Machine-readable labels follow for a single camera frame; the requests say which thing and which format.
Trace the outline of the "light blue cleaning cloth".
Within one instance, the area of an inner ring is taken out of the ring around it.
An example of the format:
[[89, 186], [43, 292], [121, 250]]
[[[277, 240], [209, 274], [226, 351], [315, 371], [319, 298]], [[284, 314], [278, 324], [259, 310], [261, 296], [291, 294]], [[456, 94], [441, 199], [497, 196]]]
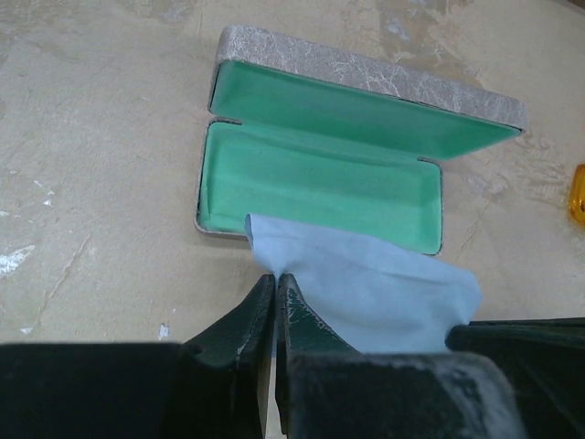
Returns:
[[363, 353], [446, 351], [482, 302], [473, 273], [369, 235], [250, 214], [256, 262], [291, 274], [306, 304]]

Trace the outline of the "grey-brown glasses case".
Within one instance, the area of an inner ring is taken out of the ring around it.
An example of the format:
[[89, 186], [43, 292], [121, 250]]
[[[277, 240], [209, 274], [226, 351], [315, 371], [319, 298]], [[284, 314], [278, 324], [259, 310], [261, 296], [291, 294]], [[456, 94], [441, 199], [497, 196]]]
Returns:
[[508, 96], [267, 29], [218, 41], [194, 222], [243, 237], [250, 213], [435, 255], [441, 164], [513, 139]]

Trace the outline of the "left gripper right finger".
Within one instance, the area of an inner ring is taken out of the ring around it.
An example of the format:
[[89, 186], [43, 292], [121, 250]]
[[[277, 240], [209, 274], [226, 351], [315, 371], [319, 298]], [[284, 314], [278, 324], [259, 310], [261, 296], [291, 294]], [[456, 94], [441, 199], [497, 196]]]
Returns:
[[511, 386], [467, 352], [363, 354], [283, 274], [275, 399], [289, 438], [524, 438]]

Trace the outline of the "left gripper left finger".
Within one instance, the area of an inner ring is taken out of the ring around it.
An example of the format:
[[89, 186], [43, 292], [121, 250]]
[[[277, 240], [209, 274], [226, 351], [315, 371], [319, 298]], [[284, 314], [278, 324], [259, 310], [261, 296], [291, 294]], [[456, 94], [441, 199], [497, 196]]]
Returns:
[[262, 438], [276, 281], [184, 343], [1, 347], [4, 438]]

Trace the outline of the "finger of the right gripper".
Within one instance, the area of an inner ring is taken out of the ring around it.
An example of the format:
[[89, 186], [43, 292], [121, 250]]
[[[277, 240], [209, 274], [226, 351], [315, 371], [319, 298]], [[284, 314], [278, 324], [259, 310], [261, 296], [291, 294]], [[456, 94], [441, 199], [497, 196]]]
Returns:
[[472, 322], [454, 327], [446, 344], [505, 374], [530, 438], [584, 436], [582, 317]]

